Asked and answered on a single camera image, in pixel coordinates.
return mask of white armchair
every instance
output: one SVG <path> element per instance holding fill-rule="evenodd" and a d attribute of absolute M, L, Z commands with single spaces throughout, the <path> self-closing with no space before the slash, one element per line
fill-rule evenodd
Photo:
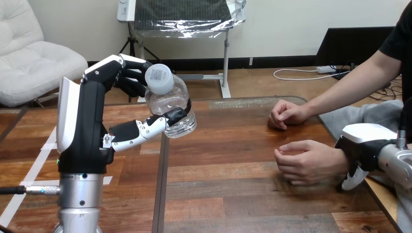
<path fill-rule="evenodd" d="M 43 41 L 27 0 L 0 0 L 0 103 L 18 106 L 57 88 L 87 69 L 84 57 Z"/>

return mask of baseboard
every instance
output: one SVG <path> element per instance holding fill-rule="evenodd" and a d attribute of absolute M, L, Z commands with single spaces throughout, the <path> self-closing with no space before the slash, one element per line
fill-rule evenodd
<path fill-rule="evenodd" d="M 254 57 L 252 65 L 250 58 L 229 58 L 229 69 L 256 69 L 256 68 L 282 68 L 282 67 L 309 67 L 315 64 L 316 56 L 285 56 L 285 57 Z M 87 62 L 89 67 L 96 61 Z M 211 59 L 170 59 L 162 63 L 175 71 L 179 70 L 218 70 L 223 69 L 223 58 Z"/>

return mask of clear plastic bottle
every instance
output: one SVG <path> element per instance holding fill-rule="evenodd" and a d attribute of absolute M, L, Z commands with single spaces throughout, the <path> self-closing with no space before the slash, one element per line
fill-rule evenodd
<path fill-rule="evenodd" d="M 152 114 L 162 115 L 178 107 L 186 109 L 189 100 L 188 88 L 166 65 L 155 64 L 149 67 L 145 80 L 148 87 L 145 99 Z M 167 128 L 165 134 L 170 138 L 178 138 L 195 128 L 196 117 L 191 109 L 187 117 Z"/>

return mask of white bottle cap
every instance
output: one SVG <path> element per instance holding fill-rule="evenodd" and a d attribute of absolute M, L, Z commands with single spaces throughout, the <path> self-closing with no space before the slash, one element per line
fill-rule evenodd
<path fill-rule="evenodd" d="M 172 72 L 164 64 L 155 64 L 149 67 L 144 78 L 147 87 L 158 95 L 168 93 L 174 85 Z"/>

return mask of person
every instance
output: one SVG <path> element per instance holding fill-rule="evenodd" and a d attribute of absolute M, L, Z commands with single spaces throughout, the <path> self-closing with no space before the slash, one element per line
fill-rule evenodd
<path fill-rule="evenodd" d="M 402 76 L 402 101 L 349 106 L 381 89 L 399 75 Z M 271 128 L 287 130 L 288 125 L 301 124 L 320 115 L 335 139 L 346 125 L 376 123 L 394 132 L 397 130 L 403 102 L 412 97 L 412 2 L 403 11 L 394 30 L 379 50 L 367 61 L 348 73 L 326 92 L 298 106 L 284 100 L 273 108 L 268 119 Z M 412 130 L 407 127 L 407 140 L 412 141 Z M 294 151 L 304 151 L 289 155 Z M 313 185 L 326 178 L 346 174 L 349 163 L 340 149 L 307 140 L 291 142 L 275 150 L 279 170 L 293 185 Z M 412 229 L 411 195 L 396 186 L 401 205 L 398 208 L 400 228 Z"/>

